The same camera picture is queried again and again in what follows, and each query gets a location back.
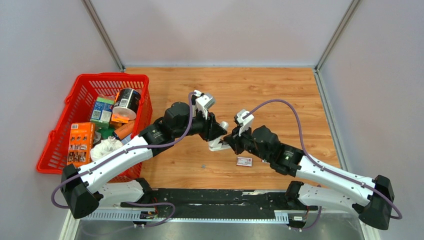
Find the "white cloth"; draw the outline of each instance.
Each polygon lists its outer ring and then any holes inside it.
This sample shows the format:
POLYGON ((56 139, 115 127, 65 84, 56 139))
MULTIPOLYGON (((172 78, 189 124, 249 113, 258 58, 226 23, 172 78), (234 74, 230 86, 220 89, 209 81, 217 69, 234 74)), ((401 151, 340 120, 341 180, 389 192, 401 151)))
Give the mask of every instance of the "white cloth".
POLYGON ((99 144, 90 150, 90 158, 93 162, 95 162, 122 146, 123 144, 121 141, 116 140, 114 137, 110 136, 107 139, 102 140, 99 144))

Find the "gray surface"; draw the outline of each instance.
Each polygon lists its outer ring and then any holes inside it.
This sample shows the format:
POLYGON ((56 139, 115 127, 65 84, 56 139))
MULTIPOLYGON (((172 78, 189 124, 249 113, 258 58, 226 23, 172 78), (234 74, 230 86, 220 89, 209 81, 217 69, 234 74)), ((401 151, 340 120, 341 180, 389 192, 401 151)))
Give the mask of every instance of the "gray surface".
POLYGON ((351 0, 92 0, 126 67, 315 66, 351 0))
POLYGON ((37 161, 76 77, 117 69, 79 0, 0 1, 0 56, 0 239, 55 240, 60 176, 37 161))
MULTIPOLYGON (((316 214, 310 214, 313 222, 316 214)), ((282 224, 251 223, 176 223, 152 228, 131 228, 102 237, 90 237, 81 232, 81 226, 91 234, 109 233, 130 226, 129 222, 81 221, 75 240, 362 240, 363 235, 357 218, 349 214, 323 214, 315 228, 295 232, 282 224)))
POLYGON ((422 0, 362 1, 321 71, 348 169, 391 179, 404 219, 383 240, 424 236, 423 13, 422 0))

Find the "red basket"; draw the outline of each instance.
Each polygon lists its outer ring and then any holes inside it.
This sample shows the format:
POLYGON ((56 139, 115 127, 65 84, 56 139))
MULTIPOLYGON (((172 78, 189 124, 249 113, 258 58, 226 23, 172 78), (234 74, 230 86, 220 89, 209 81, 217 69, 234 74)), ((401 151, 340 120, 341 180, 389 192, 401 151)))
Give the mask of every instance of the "red basket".
MULTIPOLYGON (((67 164, 69 134, 72 123, 89 122, 97 97, 100 94, 114 96, 122 88, 142 89, 141 100, 131 138, 137 135, 152 119, 152 103, 149 95, 149 78, 146 75, 127 73, 81 74, 76 78, 65 107, 38 160, 36 170, 42 174, 62 174, 67 164)), ((140 176, 142 164, 138 163, 111 182, 128 182, 140 176)))

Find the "metal frame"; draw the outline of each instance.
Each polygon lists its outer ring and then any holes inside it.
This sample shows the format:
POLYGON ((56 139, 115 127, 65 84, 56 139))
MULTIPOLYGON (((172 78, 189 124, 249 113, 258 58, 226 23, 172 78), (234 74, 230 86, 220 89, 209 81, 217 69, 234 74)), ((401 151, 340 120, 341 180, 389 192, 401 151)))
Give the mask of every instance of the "metal frame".
POLYGON ((316 85, 318 86, 318 92, 321 96, 322 106, 324 108, 325 115, 327 117, 328 126, 330 128, 330 132, 332 135, 332 139, 334 142, 334 147, 337 152, 338 161, 340 162, 340 166, 342 169, 348 171, 349 167, 347 164, 347 161, 345 159, 344 155, 344 146, 340 141, 338 133, 340 132, 338 130, 337 124, 334 120, 333 110, 331 108, 330 102, 327 98, 327 89, 325 82, 323 81, 323 77, 321 75, 321 69, 323 68, 324 64, 326 63, 329 55, 331 54, 334 46, 337 44, 337 41, 339 40, 340 36, 342 35, 343 31, 345 30, 346 26, 348 25, 349 21, 352 19, 353 15, 355 14, 356 9, 358 8, 359 4, 362 2, 362 0, 352 0, 350 2, 349 7, 347 8, 343 18, 341 19, 340 23, 337 26, 337 29, 335 30, 333 36, 331 37, 330 41, 328 42, 327 47, 325 48, 324 52, 322 53, 321 57, 319 58, 318 63, 316 64, 313 74, 315 76, 316 85))
MULTIPOLYGON (((155 211, 149 208, 101 208, 97 209, 90 215, 82 218, 82 221, 101 220, 101 221, 126 221, 137 222, 141 221, 140 215, 142 211, 155 211)), ((289 214, 282 210, 274 211, 274 219, 238 219, 238 218, 180 218, 173 217, 168 222, 177 223, 227 223, 227 224, 288 224, 289 214)), ((159 222, 164 220, 164 217, 155 219, 143 219, 143 222, 159 222)))
POLYGON ((110 56, 118 67, 119 71, 123 73, 125 71, 125 66, 122 63, 117 51, 115 50, 114 45, 112 44, 111 39, 108 36, 108 33, 105 30, 105 27, 100 21, 99 16, 97 15, 96 9, 91 0, 81 0, 84 4, 85 9, 87 10, 88 15, 94 23, 95 28, 97 29, 101 39, 103 39, 104 45, 106 45, 107 50, 109 50, 110 56))
MULTIPOLYGON (((122 63, 117 51, 115 50, 115 47, 113 46, 97 12, 96 9, 91 2, 91 0, 81 0, 81 2, 84 4, 87 13, 90 15, 96 29, 98 30, 101 38, 103 39, 104 44, 106 45, 107 49, 109 50, 109 53, 111 57, 113 58, 115 64, 117 65, 118 69, 121 72, 125 72, 126 66, 122 63)), ((331 37, 330 41, 328 42, 324 52, 322 53, 318 63, 315 66, 305 66, 308 68, 313 69, 313 73, 315 76, 316 84, 318 87, 319 94, 321 96, 321 101, 323 105, 323 109, 328 121, 328 125, 330 128, 330 132, 334 141, 334 146, 337 152, 337 156, 340 162, 340 166, 344 170, 348 170, 349 167, 347 165, 345 156, 344 156, 344 146, 341 143, 339 139, 338 133, 340 132, 337 128, 337 124, 334 120, 333 111, 330 105, 330 102, 327 98, 327 89, 325 85, 325 81, 322 78, 321 70, 323 66, 325 65, 329 55, 331 54, 334 46, 337 44, 337 41, 339 40, 340 36, 342 35, 343 31, 345 30, 347 24, 349 23, 350 19, 353 17, 355 11, 357 10, 359 4, 361 3, 361 0, 352 0, 349 7, 346 10, 346 13, 344 14, 343 18, 341 19, 339 25, 337 26, 337 29, 335 30, 333 36, 331 37)), ((61 240, 70 240, 74 239, 76 234, 76 229, 78 226, 79 220, 74 219, 71 212, 69 211, 65 223, 62 228, 62 232, 60 234, 61 240)), ((361 224, 362 232, 364 235, 365 240, 380 240, 380 234, 378 230, 375 228, 372 228, 364 223, 361 224)))
POLYGON ((324 52, 322 53, 321 57, 319 58, 318 63, 315 66, 316 71, 320 71, 323 67, 323 65, 326 63, 326 60, 328 56, 330 55, 331 51, 333 50, 333 47, 336 45, 337 40, 343 33, 343 30, 345 30, 345 27, 348 25, 349 20, 354 15, 356 9, 359 6, 359 3, 361 3, 362 0, 352 0, 350 2, 349 7, 347 8, 346 13, 344 14, 343 18, 341 19, 340 23, 338 24, 333 36, 330 39, 330 42, 328 43, 327 47, 325 48, 324 52))

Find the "wooden floor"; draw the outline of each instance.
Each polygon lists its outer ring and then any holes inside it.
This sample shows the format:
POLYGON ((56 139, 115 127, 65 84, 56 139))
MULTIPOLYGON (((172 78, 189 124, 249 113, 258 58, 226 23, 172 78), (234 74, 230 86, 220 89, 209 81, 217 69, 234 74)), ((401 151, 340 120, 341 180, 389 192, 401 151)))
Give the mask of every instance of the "wooden floor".
MULTIPOLYGON (((163 116, 172 103, 188 101, 188 93, 200 90, 211 93, 216 104, 210 109, 218 122, 236 124, 234 115, 251 110, 270 99, 285 99, 299 113, 304 141, 309 153, 339 167, 333 140, 310 68, 127 68, 129 74, 149 77, 153 107, 152 122, 163 116)), ((296 119, 282 103, 270 103, 254 114, 253 129, 266 125, 281 142, 300 148, 296 119)), ((253 157, 253 167, 237 166, 231 149, 211 152, 199 136, 188 136, 176 146, 143 163, 141 177, 152 188, 199 189, 287 189, 293 180, 272 170, 253 157)))

